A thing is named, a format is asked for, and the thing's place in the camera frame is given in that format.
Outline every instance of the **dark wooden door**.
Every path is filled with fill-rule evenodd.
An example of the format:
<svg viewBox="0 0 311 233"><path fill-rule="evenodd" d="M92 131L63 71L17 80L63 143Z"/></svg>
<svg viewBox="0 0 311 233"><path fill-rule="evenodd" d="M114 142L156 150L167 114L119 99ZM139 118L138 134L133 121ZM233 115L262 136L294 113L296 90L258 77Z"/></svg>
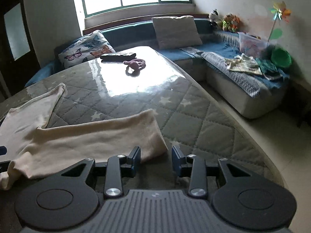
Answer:
<svg viewBox="0 0 311 233"><path fill-rule="evenodd" d="M21 91L39 69L23 0L0 0L0 71L11 95Z"/></svg>

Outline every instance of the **metal screw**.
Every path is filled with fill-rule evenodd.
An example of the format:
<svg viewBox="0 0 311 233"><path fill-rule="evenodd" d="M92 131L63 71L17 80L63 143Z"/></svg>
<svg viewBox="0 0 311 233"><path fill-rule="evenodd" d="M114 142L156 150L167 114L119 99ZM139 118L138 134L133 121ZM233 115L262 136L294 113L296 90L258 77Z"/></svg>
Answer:
<svg viewBox="0 0 311 233"><path fill-rule="evenodd" d="M194 188L190 191L190 194L193 196L204 196L206 191L202 188Z"/></svg>
<svg viewBox="0 0 311 233"><path fill-rule="evenodd" d="M106 194L109 195L109 196L117 196L117 195L119 195L120 193L121 193L121 190L118 189L118 188L114 188L114 187L108 188L108 189L106 190Z"/></svg>

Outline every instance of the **beige floor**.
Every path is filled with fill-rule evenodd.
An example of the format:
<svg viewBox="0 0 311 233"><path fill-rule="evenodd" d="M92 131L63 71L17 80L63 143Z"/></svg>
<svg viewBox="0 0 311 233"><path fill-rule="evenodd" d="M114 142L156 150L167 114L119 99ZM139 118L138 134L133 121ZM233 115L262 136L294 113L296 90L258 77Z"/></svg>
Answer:
<svg viewBox="0 0 311 233"><path fill-rule="evenodd" d="M208 85L202 86L243 126L280 171L285 187L298 204L290 229L294 233L311 232L311 127L303 123L298 128L295 119L280 110L247 120Z"/></svg>

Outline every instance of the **sofa backrest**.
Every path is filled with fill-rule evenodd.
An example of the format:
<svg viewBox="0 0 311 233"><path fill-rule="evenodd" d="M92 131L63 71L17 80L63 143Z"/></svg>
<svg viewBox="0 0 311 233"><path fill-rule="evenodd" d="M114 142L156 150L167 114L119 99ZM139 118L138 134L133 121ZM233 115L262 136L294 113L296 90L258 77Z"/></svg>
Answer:
<svg viewBox="0 0 311 233"><path fill-rule="evenodd" d="M199 34L210 34L213 32L213 28L208 19L195 18L194 21ZM110 45L117 50L119 46L128 46L131 43L147 43L148 41L156 39L156 32L152 21L126 24L106 29L101 32L106 37ZM81 38L56 47L54 49L55 57L58 59L58 54Z"/></svg>

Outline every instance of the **green bowl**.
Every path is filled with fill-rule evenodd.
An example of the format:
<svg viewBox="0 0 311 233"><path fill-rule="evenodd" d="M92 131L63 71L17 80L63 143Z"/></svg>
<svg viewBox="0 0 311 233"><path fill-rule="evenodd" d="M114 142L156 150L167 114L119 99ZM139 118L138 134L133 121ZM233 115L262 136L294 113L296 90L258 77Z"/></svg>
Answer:
<svg viewBox="0 0 311 233"><path fill-rule="evenodd" d="M279 68L288 68L292 63L290 54L281 48L273 50L271 61L276 67Z"/></svg>

